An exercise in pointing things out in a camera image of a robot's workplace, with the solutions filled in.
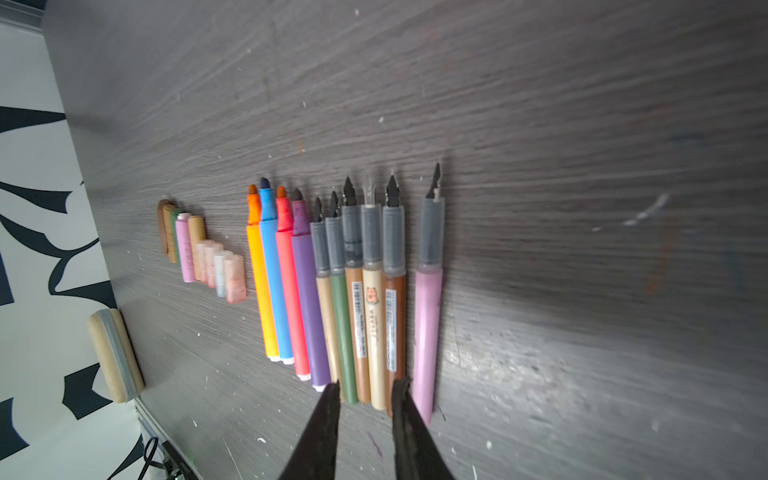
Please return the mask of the blue highlighter pen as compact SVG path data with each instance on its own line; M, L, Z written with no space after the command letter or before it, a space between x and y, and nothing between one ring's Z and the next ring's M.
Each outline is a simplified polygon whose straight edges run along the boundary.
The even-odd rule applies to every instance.
M276 238L278 232L276 193L266 177L260 179L258 193L261 201L259 227L278 343L278 357L282 363L293 365L295 359Z

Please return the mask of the purple highlighter pen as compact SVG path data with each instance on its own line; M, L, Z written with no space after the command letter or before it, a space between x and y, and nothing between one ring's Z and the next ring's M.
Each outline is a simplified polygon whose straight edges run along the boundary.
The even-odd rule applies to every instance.
M293 215L292 248L300 306L313 388L322 392L332 382L324 326L316 285L316 270L310 219L299 188L290 193Z

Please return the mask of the clear pink pen cap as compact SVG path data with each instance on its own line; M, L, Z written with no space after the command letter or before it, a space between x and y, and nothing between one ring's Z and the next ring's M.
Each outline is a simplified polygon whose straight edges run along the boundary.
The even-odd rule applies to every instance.
M221 243L214 242L214 241L207 241L203 249L206 282L210 288L217 287L216 255L222 250L223 250L223 245Z

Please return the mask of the pink cap green marker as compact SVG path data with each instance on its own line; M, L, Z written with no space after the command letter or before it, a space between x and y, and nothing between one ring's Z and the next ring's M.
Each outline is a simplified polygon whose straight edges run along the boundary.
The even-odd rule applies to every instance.
M335 322L341 358L342 383L346 402L359 402L354 360L354 342L350 329L349 303L345 276L345 255L343 231L340 219L340 202L333 191L329 202L329 216L324 220L328 243L331 288L335 311Z

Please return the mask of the gold pen cap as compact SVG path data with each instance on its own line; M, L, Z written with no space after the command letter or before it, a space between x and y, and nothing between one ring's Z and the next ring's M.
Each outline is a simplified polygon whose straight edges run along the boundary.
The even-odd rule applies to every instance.
M202 270L197 245L203 240L207 239L204 218L200 215L192 215L188 219L188 226L192 247L195 278L197 281L200 281L202 278Z

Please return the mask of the green cap cream marker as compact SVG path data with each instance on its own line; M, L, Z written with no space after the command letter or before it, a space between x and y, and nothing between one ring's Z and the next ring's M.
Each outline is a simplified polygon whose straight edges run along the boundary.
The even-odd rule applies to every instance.
M376 199L376 185L371 175L364 187L362 215L363 305L367 330L371 405L386 409L386 329L382 283L382 209Z

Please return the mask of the clear blue pen cap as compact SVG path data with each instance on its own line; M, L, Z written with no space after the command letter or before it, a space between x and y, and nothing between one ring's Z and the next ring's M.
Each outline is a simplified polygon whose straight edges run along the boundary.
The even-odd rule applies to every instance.
M227 280L225 273L225 259L232 254L229 250L218 250L214 253L214 279L217 296L225 298L227 296Z

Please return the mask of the gold cap beige marker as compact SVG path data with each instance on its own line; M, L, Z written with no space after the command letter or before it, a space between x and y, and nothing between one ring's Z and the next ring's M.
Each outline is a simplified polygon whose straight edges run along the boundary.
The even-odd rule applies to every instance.
M331 292L328 240L324 224L323 205L319 197L316 197L313 202L310 229L316 271L316 285L320 302L331 382L340 382L342 380L341 360Z

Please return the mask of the light pink cap brown marker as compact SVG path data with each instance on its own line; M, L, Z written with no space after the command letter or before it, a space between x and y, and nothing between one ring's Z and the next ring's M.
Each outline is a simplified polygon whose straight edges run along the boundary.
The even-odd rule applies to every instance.
M343 186L341 220L344 242L350 325L357 396L361 403L371 403L367 334L363 308L363 250L361 212L356 192L349 177Z

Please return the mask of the pink red highlighter pen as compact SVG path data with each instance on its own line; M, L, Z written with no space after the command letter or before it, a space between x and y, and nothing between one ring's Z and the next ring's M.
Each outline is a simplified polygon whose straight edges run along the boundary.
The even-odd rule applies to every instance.
M307 354L292 247L294 220L291 202L286 188L283 186L277 188L276 205L278 214L276 240L293 350L293 365L298 378L302 381L308 381L311 379L311 369Z

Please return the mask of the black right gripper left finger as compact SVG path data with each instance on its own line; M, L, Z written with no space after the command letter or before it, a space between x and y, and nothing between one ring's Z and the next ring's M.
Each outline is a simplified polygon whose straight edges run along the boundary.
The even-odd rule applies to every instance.
M322 392L280 480L335 479L340 409L340 384L329 384Z

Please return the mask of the orange highlighter pen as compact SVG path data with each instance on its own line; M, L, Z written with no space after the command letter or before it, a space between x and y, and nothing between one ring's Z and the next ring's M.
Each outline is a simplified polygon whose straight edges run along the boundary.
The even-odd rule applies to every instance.
M270 361L279 362L279 346L274 325L271 295L260 232L261 201L259 190L255 184L251 184L248 187L247 201L249 213L246 232L265 351L266 356Z

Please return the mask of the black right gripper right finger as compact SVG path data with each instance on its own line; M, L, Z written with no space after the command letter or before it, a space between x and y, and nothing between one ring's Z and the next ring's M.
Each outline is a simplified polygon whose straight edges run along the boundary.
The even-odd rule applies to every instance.
M395 472L398 480L454 480L408 391L406 378L392 390Z

